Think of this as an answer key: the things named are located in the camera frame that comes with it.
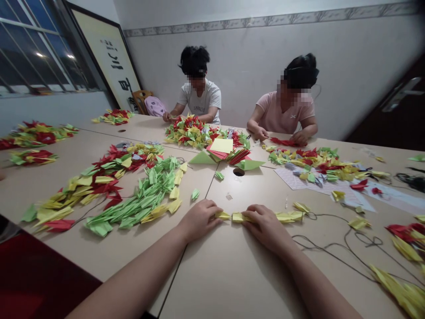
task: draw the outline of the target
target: pink t-shirt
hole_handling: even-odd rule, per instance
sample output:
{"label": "pink t-shirt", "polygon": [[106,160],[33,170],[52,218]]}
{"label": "pink t-shirt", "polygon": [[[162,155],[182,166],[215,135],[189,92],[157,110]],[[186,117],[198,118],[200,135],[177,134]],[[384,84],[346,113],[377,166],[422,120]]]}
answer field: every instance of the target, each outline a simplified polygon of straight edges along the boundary
{"label": "pink t-shirt", "polygon": [[310,94],[300,94],[298,101],[285,113],[282,113],[277,97],[277,91],[274,91],[263,95],[257,102],[264,111],[258,124],[266,131],[294,134],[298,122],[314,116],[313,98]]}

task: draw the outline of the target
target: pink bag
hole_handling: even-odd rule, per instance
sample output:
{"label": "pink bag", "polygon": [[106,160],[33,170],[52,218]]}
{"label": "pink bag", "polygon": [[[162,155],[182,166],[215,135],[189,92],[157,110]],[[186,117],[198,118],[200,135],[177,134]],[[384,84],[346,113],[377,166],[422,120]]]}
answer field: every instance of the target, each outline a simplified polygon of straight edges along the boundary
{"label": "pink bag", "polygon": [[157,97],[147,97],[145,106],[151,116],[162,117],[166,112],[165,106]]}

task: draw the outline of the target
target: wooden chair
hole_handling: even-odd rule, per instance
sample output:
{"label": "wooden chair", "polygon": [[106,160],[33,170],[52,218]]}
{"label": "wooden chair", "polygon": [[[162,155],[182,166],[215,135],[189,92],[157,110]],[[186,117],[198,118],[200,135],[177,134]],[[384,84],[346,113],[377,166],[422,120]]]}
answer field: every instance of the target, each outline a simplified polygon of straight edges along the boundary
{"label": "wooden chair", "polygon": [[154,96],[154,93],[148,90],[140,90],[133,92],[132,95],[140,114],[149,115],[145,107],[145,98],[147,98],[148,96]]}

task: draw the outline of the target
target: door handle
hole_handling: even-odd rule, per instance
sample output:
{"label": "door handle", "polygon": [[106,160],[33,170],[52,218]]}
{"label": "door handle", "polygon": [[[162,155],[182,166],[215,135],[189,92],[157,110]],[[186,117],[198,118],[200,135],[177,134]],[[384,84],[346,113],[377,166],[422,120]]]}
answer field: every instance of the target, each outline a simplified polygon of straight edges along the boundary
{"label": "door handle", "polygon": [[412,78],[404,86],[399,85],[394,89],[394,93],[390,96],[387,101],[383,103],[382,112],[392,112],[396,109],[399,103],[408,95],[422,95],[425,92],[422,91],[413,91],[412,89],[422,80],[421,77]]}

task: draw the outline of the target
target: window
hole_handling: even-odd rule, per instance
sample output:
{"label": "window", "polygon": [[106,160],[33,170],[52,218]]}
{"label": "window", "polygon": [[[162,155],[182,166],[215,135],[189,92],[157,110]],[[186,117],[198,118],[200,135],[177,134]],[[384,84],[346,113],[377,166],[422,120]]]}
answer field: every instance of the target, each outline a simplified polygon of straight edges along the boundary
{"label": "window", "polygon": [[63,30],[53,0],[0,0],[0,95],[97,88]]}

